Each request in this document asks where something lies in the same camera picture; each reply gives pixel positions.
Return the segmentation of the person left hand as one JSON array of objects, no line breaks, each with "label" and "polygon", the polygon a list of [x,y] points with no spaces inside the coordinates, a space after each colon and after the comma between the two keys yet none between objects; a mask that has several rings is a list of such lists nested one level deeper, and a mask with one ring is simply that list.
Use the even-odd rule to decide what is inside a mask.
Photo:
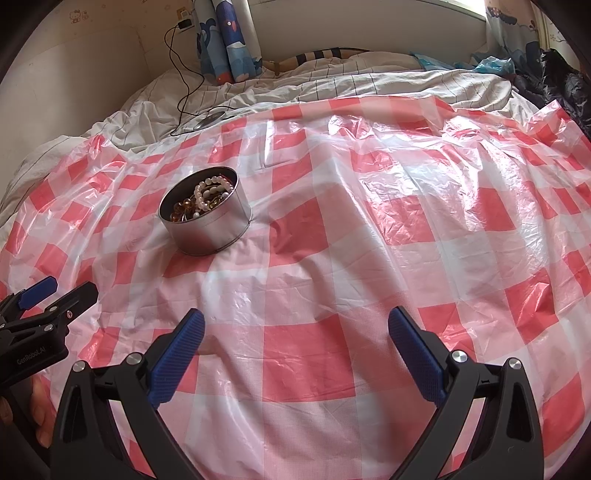
[{"label": "person left hand", "polygon": [[37,442],[43,448],[49,448],[53,439],[56,413],[51,402],[43,378],[34,375],[25,381],[26,392],[29,393],[25,401],[27,416],[35,424]]}]

